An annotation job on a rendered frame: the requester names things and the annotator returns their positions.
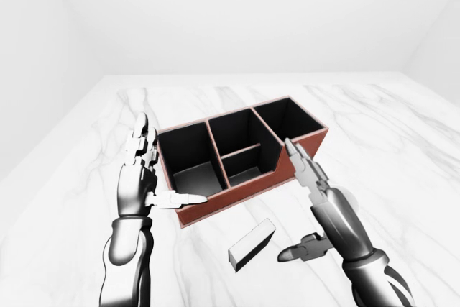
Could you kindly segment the white book with black cover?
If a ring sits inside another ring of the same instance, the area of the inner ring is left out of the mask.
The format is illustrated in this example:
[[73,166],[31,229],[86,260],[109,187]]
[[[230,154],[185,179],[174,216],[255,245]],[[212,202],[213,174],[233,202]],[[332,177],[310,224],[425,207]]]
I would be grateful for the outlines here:
[[228,257],[235,272],[240,271],[271,240],[275,225],[266,218],[228,250]]

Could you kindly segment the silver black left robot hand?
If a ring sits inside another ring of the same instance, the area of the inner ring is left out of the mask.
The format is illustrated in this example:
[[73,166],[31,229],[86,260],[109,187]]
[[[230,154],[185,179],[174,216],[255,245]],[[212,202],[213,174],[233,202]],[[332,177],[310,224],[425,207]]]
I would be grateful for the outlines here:
[[126,155],[119,173],[117,205],[120,216],[148,216],[150,207],[178,209],[190,204],[205,203],[205,196],[179,194],[174,190],[156,191],[158,162],[157,130],[149,126],[147,115],[137,117],[134,129],[126,140]]

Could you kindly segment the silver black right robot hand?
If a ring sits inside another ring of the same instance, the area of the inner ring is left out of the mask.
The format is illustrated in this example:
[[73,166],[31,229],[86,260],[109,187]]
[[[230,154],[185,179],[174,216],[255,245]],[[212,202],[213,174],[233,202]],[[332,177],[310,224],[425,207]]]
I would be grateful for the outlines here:
[[324,256],[331,248],[347,262],[370,256],[374,247],[357,213],[345,195],[328,183],[322,167],[305,151],[302,145],[285,139],[285,148],[295,168],[295,178],[309,190],[311,211],[324,230],[324,235],[312,233],[301,242],[281,251],[277,260],[287,262],[312,260]]

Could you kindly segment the red-brown desk caddy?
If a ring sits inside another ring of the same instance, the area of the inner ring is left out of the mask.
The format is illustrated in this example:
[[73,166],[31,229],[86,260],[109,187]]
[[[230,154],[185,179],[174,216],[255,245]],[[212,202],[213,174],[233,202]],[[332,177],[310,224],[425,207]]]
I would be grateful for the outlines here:
[[289,96],[161,130],[158,150],[168,188],[207,198],[177,209],[180,226],[292,180],[285,139],[314,156],[327,132]]

